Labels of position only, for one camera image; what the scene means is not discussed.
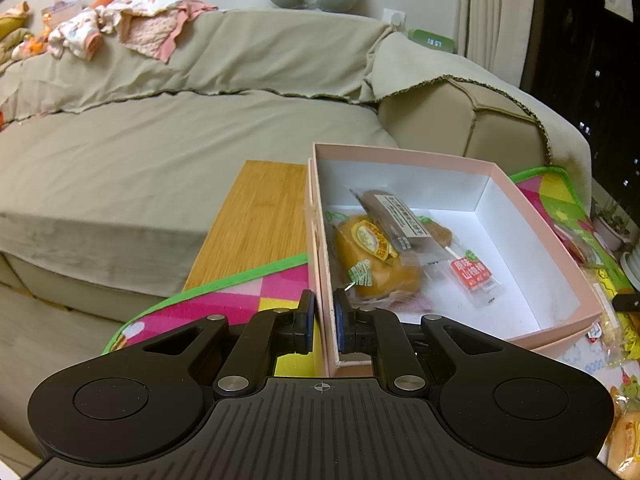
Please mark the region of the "red hawthorn snack packet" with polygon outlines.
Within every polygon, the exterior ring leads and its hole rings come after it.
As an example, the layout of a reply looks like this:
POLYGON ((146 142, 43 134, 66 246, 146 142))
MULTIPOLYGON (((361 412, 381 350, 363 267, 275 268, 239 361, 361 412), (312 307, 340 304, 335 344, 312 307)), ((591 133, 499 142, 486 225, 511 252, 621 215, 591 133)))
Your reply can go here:
POLYGON ((485 307, 495 302, 502 293, 502 286, 488 266, 446 226, 427 216, 419 216, 419 220, 425 231, 448 254, 445 260, 427 263, 423 267, 428 282, 446 296, 452 296, 455 289, 474 307, 485 307))

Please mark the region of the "long bread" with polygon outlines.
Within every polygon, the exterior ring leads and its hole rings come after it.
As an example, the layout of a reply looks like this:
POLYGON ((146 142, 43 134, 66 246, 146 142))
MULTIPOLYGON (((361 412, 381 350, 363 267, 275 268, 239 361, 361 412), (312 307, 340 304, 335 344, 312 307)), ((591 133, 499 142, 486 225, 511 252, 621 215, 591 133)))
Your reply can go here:
POLYGON ((614 405, 614 420, 605 440, 608 449, 606 466, 621 479, 638 480, 639 457, 639 400, 625 396, 612 387, 610 395, 614 405))

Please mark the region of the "brown cake packet white label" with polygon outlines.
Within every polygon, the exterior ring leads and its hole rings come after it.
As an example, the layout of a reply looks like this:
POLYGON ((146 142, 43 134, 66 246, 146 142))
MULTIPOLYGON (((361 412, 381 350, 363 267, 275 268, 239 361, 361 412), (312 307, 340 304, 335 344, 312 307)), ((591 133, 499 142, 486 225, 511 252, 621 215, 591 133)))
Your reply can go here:
POLYGON ((431 250, 433 237, 395 193, 382 188, 352 188, 350 192, 398 252, 426 254, 431 250))

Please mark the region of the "beige covered sofa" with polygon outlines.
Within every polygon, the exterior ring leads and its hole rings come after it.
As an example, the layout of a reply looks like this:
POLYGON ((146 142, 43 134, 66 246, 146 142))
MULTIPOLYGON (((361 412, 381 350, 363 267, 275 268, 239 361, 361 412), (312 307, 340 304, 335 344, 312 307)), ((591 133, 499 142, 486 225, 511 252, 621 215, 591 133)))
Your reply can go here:
POLYGON ((462 56, 359 16, 199 16, 160 62, 107 38, 89 61, 1 72, 1 281, 128 320, 183 288, 249 159, 344 143, 564 168, 591 198, 585 138, 462 56))

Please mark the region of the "wooden side table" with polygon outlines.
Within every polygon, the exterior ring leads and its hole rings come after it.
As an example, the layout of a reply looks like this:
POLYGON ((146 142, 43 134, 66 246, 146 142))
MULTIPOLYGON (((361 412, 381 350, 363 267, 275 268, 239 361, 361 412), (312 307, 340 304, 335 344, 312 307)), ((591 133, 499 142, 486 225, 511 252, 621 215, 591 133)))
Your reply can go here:
POLYGON ((209 228, 184 290, 307 251, 307 168, 248 160, 209 228))

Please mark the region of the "pink cardboard box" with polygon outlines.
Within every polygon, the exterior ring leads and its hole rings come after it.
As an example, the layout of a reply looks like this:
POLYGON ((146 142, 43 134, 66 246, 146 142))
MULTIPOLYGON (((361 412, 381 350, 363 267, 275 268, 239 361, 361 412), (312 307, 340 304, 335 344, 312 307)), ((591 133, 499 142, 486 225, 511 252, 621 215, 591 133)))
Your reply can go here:
POLYGON ((496 165, 399 148, 318 144, 309 162, 308 226, 329 374, 356 377, 371 369, 367 356, 343 354, 336 342, 333 293, 345 287, 332 275, 335 266, 324 219, 328 211, 367 214, 352 188, 395 193, 416 218, 433 218, 454 232, 501 283, 501 295, 485 307, 474 307, 455 289, 452 296, 441 294, 423 271, 427 263, 448 256, 433 238, 426 254, 403 255, 419 261, 423 289, 434 310, 423 314, 389 310, 402 322, 416 324, 423 315, 440 314, 525 349, 558 356, 601 314, 600 302, 574 259, 496 165))

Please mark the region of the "colourful cartoon play mat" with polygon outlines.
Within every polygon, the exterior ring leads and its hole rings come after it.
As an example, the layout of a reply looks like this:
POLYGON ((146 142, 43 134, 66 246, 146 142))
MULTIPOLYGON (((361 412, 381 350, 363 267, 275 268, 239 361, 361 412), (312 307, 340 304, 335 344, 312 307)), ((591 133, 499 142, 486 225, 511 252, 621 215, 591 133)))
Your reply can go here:
MULTIPOLYGON (((574 186, 564 169, 525 170, 514 174, 512 181, 549 226, 574 226, 591 246, 597 246, 594 227, 578 205, 574 186)), ((241 325, 261 310, 293 309, 308 285, 308 258, 300 254, 198 286, 136 315, 118 330, 105 351, 131 347, 209 314, 222 314, 231 325, 241 325)), ((620 385, 613 387, 625 396, 639 400, 639 379, 629 373, 638 368, 638 365, 626 364, 619 372, 605 376, 609 382, 618 380, 620 385)))

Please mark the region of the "white wall socket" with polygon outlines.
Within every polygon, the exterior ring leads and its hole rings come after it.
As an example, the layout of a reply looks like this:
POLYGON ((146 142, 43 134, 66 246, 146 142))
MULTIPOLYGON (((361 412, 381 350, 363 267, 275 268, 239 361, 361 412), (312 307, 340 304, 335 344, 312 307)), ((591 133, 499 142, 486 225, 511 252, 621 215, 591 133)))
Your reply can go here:
POLYGON ((387 9, 383 10, 382 21, 394 29, 403 30, 406 24, 406 14, 404 11, 387 9))

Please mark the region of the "yellow stuffed toy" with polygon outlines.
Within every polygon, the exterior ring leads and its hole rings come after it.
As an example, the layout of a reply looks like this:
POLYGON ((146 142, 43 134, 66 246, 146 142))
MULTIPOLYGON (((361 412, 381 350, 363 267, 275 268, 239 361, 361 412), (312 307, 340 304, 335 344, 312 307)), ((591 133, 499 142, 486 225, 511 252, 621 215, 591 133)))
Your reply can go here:
POLYGON ((27 1, 17 3, 1 13, 0 18, 0 64, 4 64, 11 58, 14 48, 32 33, 26 27, 30 15, 30 6, 27 1))

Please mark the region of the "green digital clock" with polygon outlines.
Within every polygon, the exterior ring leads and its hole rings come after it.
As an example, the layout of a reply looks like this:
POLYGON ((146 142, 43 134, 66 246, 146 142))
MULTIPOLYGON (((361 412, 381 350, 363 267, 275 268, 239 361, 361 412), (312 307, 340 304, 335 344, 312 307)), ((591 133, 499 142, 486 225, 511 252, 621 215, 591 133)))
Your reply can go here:
POLYGON ((457 47, 454 40, 445 36, 437 35, 434 32, 428 32, 427 30, 423 29, 410 29, 407 32, 407 36, 416 44, 420 44, 420 46, 432 50, 439 50, 447 53, 457 52, 457 47))

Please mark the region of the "round bun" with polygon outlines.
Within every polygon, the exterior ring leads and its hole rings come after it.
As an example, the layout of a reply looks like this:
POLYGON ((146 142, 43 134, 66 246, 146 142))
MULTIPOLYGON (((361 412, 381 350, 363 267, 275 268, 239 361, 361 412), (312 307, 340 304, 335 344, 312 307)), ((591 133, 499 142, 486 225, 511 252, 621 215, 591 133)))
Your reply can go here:
POLYGON ((403 255, 367 214, 328 211, 324 219, 335 283, 356 307, 401 314, 434 310, 414 255, 403 255))

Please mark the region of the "potted plant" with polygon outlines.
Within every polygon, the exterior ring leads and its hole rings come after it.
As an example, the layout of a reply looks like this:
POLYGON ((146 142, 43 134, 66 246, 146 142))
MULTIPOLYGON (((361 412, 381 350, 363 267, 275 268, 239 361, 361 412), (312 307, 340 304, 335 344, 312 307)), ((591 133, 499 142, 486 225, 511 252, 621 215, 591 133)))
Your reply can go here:
POLYGON ((591 219, 600 239, 610 252, 618 252, 630 242, 629 218, 620 205, 613 200, 591 201, 591 219))

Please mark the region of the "cream curtain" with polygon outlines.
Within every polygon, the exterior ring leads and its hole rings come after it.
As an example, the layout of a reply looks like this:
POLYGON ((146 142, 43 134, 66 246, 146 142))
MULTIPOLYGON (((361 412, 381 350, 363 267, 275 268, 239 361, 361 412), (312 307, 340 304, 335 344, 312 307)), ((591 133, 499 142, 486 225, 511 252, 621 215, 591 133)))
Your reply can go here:
POLYGON ((502 80, 521 83, 535 0, 459 0, 458 53, 502 80))

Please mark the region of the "pink baby clothes pile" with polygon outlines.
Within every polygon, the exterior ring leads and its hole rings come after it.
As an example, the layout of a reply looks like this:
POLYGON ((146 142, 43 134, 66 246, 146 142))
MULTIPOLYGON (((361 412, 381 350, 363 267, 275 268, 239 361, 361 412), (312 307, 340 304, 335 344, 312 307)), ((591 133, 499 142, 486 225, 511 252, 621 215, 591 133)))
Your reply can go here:
POLYGON ((123 47, 167 63, 183 27, 217 10, 201 0, 113 0, 56 25, 48 36, 48 52, 55 58, 70 52, 89 61, 103 39, 114 36, 123 47))

